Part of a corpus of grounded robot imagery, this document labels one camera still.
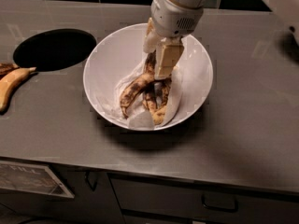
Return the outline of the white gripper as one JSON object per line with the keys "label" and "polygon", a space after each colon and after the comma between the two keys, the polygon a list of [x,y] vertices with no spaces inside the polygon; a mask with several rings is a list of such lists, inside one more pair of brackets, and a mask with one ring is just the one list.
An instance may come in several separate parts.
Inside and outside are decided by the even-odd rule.
{"label": "white gripper", "polygon": [[168,78],[178,63],[184,46],[167,44],[164,37],[192,33],[204,12],[204,0],[152,0],[143,51],[156,51],[155,79]]}

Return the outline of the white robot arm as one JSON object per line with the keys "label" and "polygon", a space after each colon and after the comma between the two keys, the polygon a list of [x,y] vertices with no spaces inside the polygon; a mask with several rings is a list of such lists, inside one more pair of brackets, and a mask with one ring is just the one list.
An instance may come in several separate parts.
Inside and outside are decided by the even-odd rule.
{"label": "white robot arm", "polygon": [[[155,78],[170,76],[183,52],[181,39],[191,34],[206,0],[152,0],[143,50],[156,53]],[[299,43],[299,0],[263,0],[292,31]]]}

